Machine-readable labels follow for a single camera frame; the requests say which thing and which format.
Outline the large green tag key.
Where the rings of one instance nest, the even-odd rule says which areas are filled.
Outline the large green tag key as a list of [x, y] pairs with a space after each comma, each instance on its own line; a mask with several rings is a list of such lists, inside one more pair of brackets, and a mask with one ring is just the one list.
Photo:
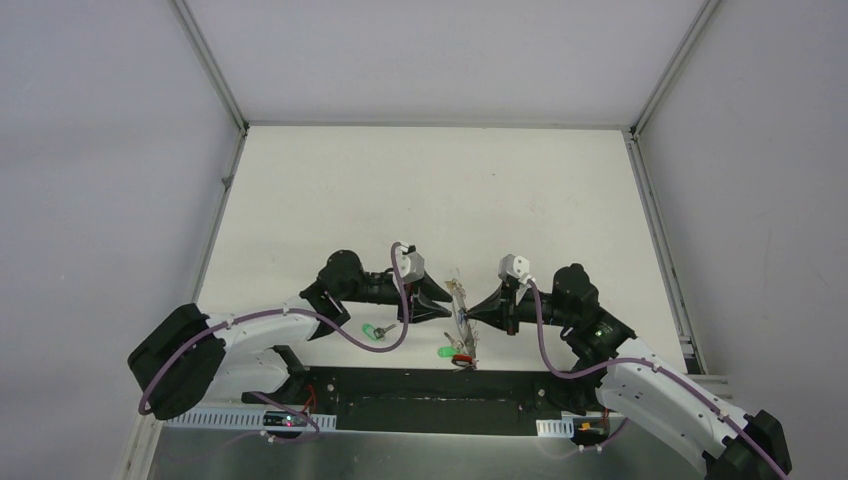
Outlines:
[[440, 358], [453, 358], [464, 352], [464, 344], [460, 340], [453, 338], [448, 332], [444, 332], [443, 335], [449, 344], [438, 349], [437, 355]]

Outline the red tag key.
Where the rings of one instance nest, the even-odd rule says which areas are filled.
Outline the red tag key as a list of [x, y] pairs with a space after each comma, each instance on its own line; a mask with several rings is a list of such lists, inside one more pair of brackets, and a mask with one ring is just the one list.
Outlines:
[[453, 355], [451, 363], [458, 368], [473, 368], [475, 366], [475, 361], [472, 357], [461, 354]]

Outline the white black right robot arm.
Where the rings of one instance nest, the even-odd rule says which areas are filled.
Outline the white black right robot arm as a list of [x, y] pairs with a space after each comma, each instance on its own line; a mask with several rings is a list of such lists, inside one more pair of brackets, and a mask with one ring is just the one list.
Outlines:
[[584, 267], [556, 271], [539, 290], [527, 259], [508, 255], [498, 289], [469, 317], [509, 335], [536, 327], [545, 366], [569, 381], [569, 400], [623, 415], [687, 460], [706, 479], [786, 479], [792, 470], [782, 424], [752, 415], [709, 392], [661, 358], [605, 310]]

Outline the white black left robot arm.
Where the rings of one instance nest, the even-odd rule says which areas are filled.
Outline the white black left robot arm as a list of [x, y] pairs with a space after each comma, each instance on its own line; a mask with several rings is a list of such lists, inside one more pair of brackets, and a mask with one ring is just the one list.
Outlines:
[[368, 272], [355, 252], [338, 250], [309, 286], [279, 306], [227, 314], [207, 314], [194, 303], [175, 308], [128, 356], [142, 391], [139, 413], [170, 420], [203, 401], [253, 391], [281, 404], [297, 402], [305, 378], [280, 348], [337, 333], [378, 352], [344, 331], [349, 303], [396, 308], [399, 336], [385, 352], [400, 346], [412, 324], [450, 317], [451, 294], [429, 275], [414, 246], [394, 243], [390, 261], [388, 269]]

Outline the black robot base mount plate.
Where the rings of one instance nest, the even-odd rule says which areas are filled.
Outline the black robot base mount plate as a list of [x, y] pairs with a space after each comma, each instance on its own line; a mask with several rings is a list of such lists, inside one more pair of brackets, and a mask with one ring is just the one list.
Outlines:
[[586, 382], [542, 371], [311, 367], [267, 396], [312, 399], [348, 431], [531, 436], [539, 420], [603, 410]]

